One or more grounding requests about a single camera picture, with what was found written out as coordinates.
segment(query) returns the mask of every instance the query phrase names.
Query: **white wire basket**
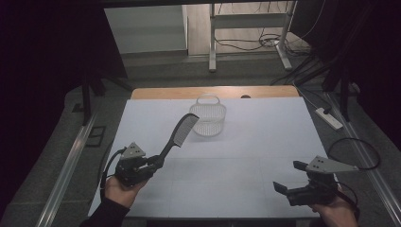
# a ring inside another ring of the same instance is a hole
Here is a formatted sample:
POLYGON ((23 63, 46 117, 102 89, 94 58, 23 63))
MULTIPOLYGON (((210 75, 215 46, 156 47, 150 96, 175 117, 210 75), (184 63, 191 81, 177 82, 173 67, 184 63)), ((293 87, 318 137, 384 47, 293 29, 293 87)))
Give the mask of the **white wire basket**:
POLYGON ((226 108, 215 94, 200 95, 197 103, 191 106, 189 112, 200 118, 193 128, 197 134, 214 136, 223 130, 226 108), (215 98, 217 102, 210 103, 210 97, 215 98), (207 98, 207 103, 200 103, 201 98, 207 98))

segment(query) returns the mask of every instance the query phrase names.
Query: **human hand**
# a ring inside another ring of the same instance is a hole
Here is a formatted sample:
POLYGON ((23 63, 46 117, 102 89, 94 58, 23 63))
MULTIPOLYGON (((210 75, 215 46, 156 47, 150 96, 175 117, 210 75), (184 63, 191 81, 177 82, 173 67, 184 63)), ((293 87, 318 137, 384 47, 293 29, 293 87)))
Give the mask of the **human hand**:
POLYGON ((340 197, 336 197, 328 205, 313 204, 309 207, 313 212, 318 212, 329 227, 357 227, 351 205, 340 197))
POLYGON ((105 197, 115 201, 127 208, 130 208, 135 201, 139 190, 147 184, 148 181, 137 183, 132 187, 126 187, 115 177, 109 178, 105 186, 105 197))

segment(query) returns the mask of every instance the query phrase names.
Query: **black sleeve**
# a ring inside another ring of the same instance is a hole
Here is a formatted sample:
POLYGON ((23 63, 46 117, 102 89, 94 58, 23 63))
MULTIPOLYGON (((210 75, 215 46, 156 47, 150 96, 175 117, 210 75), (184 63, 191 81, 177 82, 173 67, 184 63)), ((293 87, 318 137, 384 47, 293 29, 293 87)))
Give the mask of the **black sleeve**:
POLYGON ((127 207, 104 198, 92 216, 84 220, 79 227, 120 227, 129 211, 127 207))

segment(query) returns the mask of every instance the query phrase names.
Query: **white tabletop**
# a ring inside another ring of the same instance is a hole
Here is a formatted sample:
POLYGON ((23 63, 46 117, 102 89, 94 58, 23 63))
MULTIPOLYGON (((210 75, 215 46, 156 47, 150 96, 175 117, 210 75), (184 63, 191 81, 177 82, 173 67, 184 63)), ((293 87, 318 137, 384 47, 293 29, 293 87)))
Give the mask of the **white tabletop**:
MULTIPOLYGON (((129 100, 109 158, 135 142, 147 157, 159 154, 196 99, 129 100)), ((141 189, 128 217, 310 218, 290 206, 273 181, 289 189, 307 185, 292 161, 326 157, 301 97, 222 99, 224 129, 215 137, 190 132, 141 189)), ((118 158, 109 170, 112 174, 118 158)), ((100 204, 96 191, 89 216, 100 204)))

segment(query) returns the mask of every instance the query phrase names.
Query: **black comb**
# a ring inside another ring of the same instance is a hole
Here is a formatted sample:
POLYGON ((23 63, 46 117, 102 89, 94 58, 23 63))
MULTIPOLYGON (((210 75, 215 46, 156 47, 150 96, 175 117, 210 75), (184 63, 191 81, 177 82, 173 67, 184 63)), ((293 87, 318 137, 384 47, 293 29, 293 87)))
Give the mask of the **black comb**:
POLYGON ((165 159, 167 154, 170 152, 171 148, 174 146, 181 147, 183 141, 185 141, 186 136, 191 132, 194 125, 198 122, 200 118, 193 113, 187 113, 181 118, 174 131, 171 133, 171 137, 168 140, 165 148, 160 153, 160 158, 165 159))

